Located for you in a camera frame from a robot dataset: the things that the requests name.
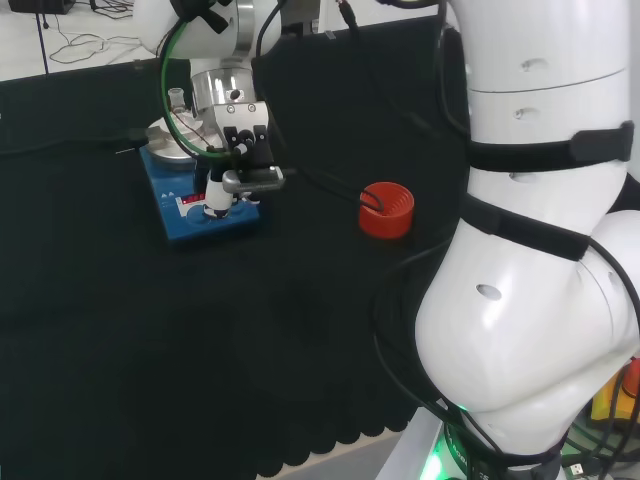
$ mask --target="table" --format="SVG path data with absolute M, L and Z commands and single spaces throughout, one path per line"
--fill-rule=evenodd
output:
M 379 367 L 366 311 L 387 268 L 457 221 L 465 190 L 463 142 L 433 102 L 434 28 L 363 29 L 381 83 L 402 72 L 391 93 L 433 126 L 426 137 L 380 105 L 346 32 L 284 41 L 256 65 L 289 145 L 276 158 L 407 186 L 416 222 L 400 242 L 366 237 L 355 204 L 292 178 L 252 235 L 172 249 L 135 152 L 0 159 L 7 478 L 253 479 L 405 428 L 415 405 Z M 459 114 L 464 67 L 459 42 L 447 44 Z M 171 74 L 188 88 L 184 64 Z M 155 76 L 143 62 L 0 83 L 0 152 L 146 126 L 160 116 Z M 437 266 L 415 272 L 414 296 Z
M 131 18 L 111 20 L 94 13 L 89 5 L 75 4 L 67 15 L 57 16 L 60 30 L 63 33 L 92 33 L 104 38 L 123 36 L 138 37 L 137 30 Z M 58 32 L 58 25 L 54 15 L 47 15 L 50 28 L 43 30 L 43 37 L 47 55 L 52 54 L 67 42 Z M 8 0 L 0 0 L 0 42 L 4 45 L 0 49 L 0 81 L 15 78 L 42 75 L 44 66 L 40 40 L 36 26 L 35 14 L 16 13 L 9 8 Z M 62 52 L 55 58 L 72 61 L 86 57 L 92 46 L 74 47 Z M 111 63 L 124 63 L 133 60 L 153 58 L 143 47 L 135 50 L 127 45 L 114 44 L 109 51 L 94 55 L 90 59 L 65 65 L 48 60 L 50 72 L 64 72 L 82 68 L 91 68 Z

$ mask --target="hole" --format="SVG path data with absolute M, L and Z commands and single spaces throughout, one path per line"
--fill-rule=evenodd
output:
M 524 107 L 513 112 L 513 118 L 523 122 L 534 122 L 540 118 L 540 111 L 535 108 Z
M 509 178 L 518 183 L 535 183 L 538 180 L 535 173 L 510 173 Z
M 494 302 L 497 302 L 502 298 L 500 290 L 496 287 L 492 287 L 491 285 L 478 285 L 476 288 L 478 289 L 478 292 L 480 292 L 480 295 Z
M 520 71 L 525 73 L 546 70 L 548 68 L 549 62 L 547 62 L 544 58 L 532 58 L 520 64 Z

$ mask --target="yellow object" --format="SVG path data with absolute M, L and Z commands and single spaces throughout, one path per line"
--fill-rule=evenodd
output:
M 602 389 L 593 397 L 593 405 L 591 407 L 591 420 L 601 422 L 609 418 L 611 411 L 611 399 L 613 398 L 613 389 L 616 384 L 618 374 L 607 382 Z M 633 410 L 633 397 L 624 393 L 620 387 L 618 394 L 618 402 L 616 404 L 616 420 L 630 420 L 631 411 Z

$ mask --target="green cable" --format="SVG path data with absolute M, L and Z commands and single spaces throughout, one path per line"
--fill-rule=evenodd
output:
M 173 117 L 171 116 L 171 109 L 169 108 L 169 102 L 167 101 L 167 67 L 169 66 L 169 60 L 171 59 L 171 52 L 173 52 L 173 48 L 175 47 L 176 43 L 178 42 L 178 40 L 180 39 L 180 37 L 182 36 L 182 32 L 184 32 L 184 29 L 187 27 L 187 24 L 182 25 L 178 31 L 175 33 L 175 35 L 173 35 L 173 37 L 171 38 L 171 41 L 169 42 L 169 47 L 167 48 L 167 54 L 165 55 L 164 59 L 162 60 L 162 72 L 161 72 L 161 77 L 160 77 L 160 88 L 162 89 L 162 106 L 165 109 L 165 112 L 167 113 L 167 118 L 169 119 L 169 124 L 167 125 L 167 128 L 169 128 L 176 137 L 178 137 L 178 139 L 180 140 L 180 142 L 182 142 L 182 144 L 187 147 L 189 150 L 192 150 L 193 152 L 197 153 L 198 155 L 202 155 L 203 157 L 207 157 L 207 158 L 212 158 L 212 159 L 223 159 L 223 158 L 227 158 L 230 157 L 231 155 L 229 153 L 213 153 L 213 152 L 207 152 L 206 150 L 202 150 L 199 147 L 196 147 L 193 143 L 191 143 L 182 133 L 180 133 L 180 130 L 178 130 L 178 128 L 176 127 L 175 123 L 173 123 Z

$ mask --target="red container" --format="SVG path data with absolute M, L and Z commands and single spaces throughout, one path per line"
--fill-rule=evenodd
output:
M 629 370 L 622 381 L 624 393 L 635 398 L 638 395 L 638 382 L 640 382 L 640 359 L 635 358 L 631 361 Z
M 380 182 L 366 189 L 384 204 L 383 212 L 368 207 L 360 207 L 360 228 L 372 237 L 390 240 L 401 238 L 411 230 L 415 201 L 411 192 L 402 185 Z M 362 193 L 360 199 L 370 205 L 377 205 L 375 198 Z

